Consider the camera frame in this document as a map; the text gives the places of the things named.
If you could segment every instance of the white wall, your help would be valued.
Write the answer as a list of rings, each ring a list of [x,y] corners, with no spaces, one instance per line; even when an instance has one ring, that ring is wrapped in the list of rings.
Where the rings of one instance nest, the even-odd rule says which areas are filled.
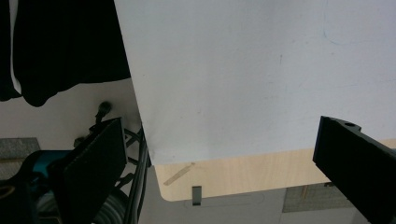
[[[42,149],[72,149],[77,137],[87,135],[100,103],[113,109],[106,117],[123,117],[126,128],[137,131],[140,117],[131,79],[101,84],[80,84],[60,92],[43,106],[22,98],[0,102],[0,138],[36,137]]]

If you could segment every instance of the light wood panel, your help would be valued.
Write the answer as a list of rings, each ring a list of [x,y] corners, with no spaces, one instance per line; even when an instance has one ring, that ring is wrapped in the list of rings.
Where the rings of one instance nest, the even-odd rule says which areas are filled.
[[[381,141],[396,148],[396,139]],[[203,197],[328,182],[312,162],[314,149],[212,161],[156,165],[161,195],[167,201],[189,200],[192,186],[202,186]]]

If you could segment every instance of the white surface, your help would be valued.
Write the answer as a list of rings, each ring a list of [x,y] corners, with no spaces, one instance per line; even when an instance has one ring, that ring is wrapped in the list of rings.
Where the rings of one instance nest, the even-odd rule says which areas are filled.
[[[396,136],[396,2],[116,0],[154,164]]]
[[[21,91],[21,83],[15,78],[14,75],[14,63],[13,63],[13,50],[14,50],[14,27],[15,27],[15,20],[17,19],[17,11],[18,11],[18,0],[11,0],[9,1],[9,17],[10,17],[10,25],[11,25],[11,79],[12,84],[14,84],[15,91],[22,93]]]

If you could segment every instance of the black clamp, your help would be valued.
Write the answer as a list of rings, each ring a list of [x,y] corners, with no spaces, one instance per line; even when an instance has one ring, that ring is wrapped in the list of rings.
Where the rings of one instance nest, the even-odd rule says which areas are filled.
[[[200,206],[202,201],[202,187],[192,187],[192,206]]]

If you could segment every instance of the black cloth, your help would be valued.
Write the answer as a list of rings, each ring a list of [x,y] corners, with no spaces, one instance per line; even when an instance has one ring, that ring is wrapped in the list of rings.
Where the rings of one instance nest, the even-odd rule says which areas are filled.
[[[11,79],[11,23],[9,2],[0,1],[0,101],[20,97]]]
[[[78,83],[131,77],[113,0],[20,0],[13,63],[34,106]]]

